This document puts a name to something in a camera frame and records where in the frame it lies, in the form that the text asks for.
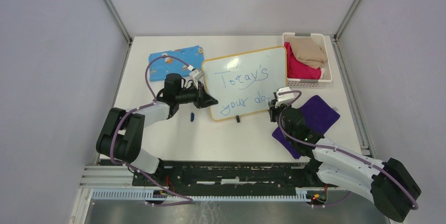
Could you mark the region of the purple cloth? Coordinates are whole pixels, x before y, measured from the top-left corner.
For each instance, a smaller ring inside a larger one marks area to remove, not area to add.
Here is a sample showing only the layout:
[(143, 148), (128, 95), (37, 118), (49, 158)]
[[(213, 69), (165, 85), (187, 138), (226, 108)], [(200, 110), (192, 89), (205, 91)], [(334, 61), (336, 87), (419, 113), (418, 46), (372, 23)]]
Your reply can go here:
[[(324, 137), (328, 129), (340, 118), (340, 115), (319, 95), (309, 98), (298, 110), (306, 126), (321, 137)], [(272, 137), (281, 143), (294, 159), (299, 159), (305, 152), (296, 141), (286, 138), (279, 127), (273, 131)]]

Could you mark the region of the white plastic basket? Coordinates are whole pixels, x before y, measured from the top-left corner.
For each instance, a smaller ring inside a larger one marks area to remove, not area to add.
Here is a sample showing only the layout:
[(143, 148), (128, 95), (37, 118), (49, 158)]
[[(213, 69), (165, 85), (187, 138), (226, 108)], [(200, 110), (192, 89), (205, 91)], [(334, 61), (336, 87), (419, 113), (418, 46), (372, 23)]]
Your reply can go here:
[(322, 34), (283, 33), (290, 87), (323, 88), (332, 82), (327, 45)]

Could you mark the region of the red cloth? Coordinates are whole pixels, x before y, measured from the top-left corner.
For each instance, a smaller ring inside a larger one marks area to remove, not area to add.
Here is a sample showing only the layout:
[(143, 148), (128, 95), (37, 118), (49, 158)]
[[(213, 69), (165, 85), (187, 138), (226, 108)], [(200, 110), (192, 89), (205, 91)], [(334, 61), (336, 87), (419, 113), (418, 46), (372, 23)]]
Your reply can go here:
[(322, 71), (307, 66), (295, 58), (289, 42), (284, 42), (287, 51), (287, 77), (291, 79), (320, 79)]

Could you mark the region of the beige cloth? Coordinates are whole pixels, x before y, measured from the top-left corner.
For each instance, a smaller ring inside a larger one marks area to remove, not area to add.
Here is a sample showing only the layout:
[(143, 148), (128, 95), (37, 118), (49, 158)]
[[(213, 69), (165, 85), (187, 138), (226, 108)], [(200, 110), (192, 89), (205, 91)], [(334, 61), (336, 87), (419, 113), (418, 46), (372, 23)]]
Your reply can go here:
[(311, 38), (289, 38), (288, 42), (297, 61), (314, 69), (328, 61), (326, 53)]

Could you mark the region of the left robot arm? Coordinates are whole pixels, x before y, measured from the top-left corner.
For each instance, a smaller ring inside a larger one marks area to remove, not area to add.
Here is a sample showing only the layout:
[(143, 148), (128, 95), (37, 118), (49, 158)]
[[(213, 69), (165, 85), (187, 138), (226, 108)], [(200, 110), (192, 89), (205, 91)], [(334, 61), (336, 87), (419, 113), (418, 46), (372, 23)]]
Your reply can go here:
[(145, 179), (151, 185), (161, 185), (165, 180), (165, 171), (158, 167), (161, 159), (143, 150), (143, 132), (154, 123), (172, 118), (181, 104), (188, 103), (202, 109), (218, 104), (218, 100), (208, 94), (204, 84), (196, 78), (186, 86), (180, 74), (167, 74), (163, 89), (152, 103), (129, 111), (112, 108), (108, 112), (96, 151), (115, 164), (129, 164), (146, 172)]

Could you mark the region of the yellow framed whiteboard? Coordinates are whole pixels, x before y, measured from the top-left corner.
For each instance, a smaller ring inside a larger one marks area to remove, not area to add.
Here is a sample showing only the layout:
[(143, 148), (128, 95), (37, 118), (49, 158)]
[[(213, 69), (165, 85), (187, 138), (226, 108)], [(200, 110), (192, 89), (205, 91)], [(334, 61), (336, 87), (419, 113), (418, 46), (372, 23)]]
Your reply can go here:
[(265, 111), (287, 85), (284, 46), (207, 59), (201, 67), (206, 92), (218, 100), (210, 106), (214, 121)]

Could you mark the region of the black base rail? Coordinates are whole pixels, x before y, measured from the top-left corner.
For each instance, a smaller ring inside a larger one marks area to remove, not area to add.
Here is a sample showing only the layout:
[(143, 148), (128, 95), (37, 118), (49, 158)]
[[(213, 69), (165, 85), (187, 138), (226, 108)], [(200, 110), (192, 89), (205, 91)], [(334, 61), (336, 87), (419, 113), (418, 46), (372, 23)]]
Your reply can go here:
[(132, 185), (163, 187), (182, 196), (294, 196), (298, 188), (330, 188), (313, 173), (313, 163), (290, 162), (160, 162), (149, 180), (133, 174)]

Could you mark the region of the blue cartoon cloth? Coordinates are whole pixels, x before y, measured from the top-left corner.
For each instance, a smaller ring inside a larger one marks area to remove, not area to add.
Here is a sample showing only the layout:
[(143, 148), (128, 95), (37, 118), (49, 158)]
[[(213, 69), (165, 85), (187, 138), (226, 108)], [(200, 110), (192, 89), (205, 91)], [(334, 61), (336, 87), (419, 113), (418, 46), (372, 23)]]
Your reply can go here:
[(190, 70), (186, 65), (173, 58), (177, 57), (193, 68), (201, 69), (204, 61), (204, 50), (201, 46), (196, 45), (187, 48), (167, 50), (164, 52), (152, 53), (148, 60), (151, 63), (154, 59), (165, 56), (151, 64), (149, 68), (149, 81), (156, 82), (166, 78), (169, 73), (180, 74), (182, 77), (189, 76)]

